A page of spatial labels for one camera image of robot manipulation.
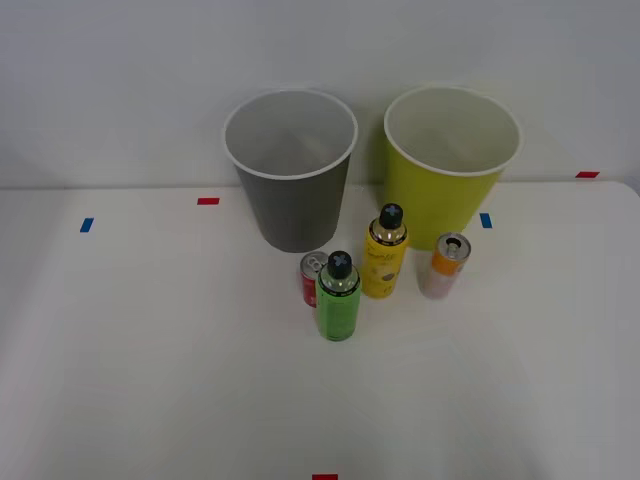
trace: white can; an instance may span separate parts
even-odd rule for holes
[[[431,257],[431,268],[420,284],[422,294],[433,299],[446,297],[470,254],[471,244],[464,235],[441,235]]]

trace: product label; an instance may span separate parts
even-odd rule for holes
[[[372,298],[391,295],[400,274],[404,252],[409,244],[407,240],[405,238],[398,245],[383,245],[375,241],[370,230],[367,230],[361,269],[362,291],[365,295]]]
[[[337,297],[326,292],[316,281],[316,322],[320,334],[328,340],[344,340],[356,329],[360,284],[348,296]]]

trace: red soda can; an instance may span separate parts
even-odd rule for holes
[[[316,278],[320,269],[329,261],[324,252],[307,253],[300,260],[300,276],[302,277],[302,295],[310,307],[316,308]]]

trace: soda can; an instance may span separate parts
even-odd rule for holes
[[[446,297],[470,254],[471,244],[464,235],[441,235],[431,257],[431,268],[420,285],[422,294],[434,299]]]
[[[324,252],[307,253],[300,260],[300,277],[302,277],[302,295],[310,307],[316,308],[316,278],[322,267],[329,261]]]

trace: green spray can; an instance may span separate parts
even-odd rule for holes
[[[353,335],[360,305],[360,275],[347,252],[329,255],[316,280],[316,322],[320,334],[338,342]]]

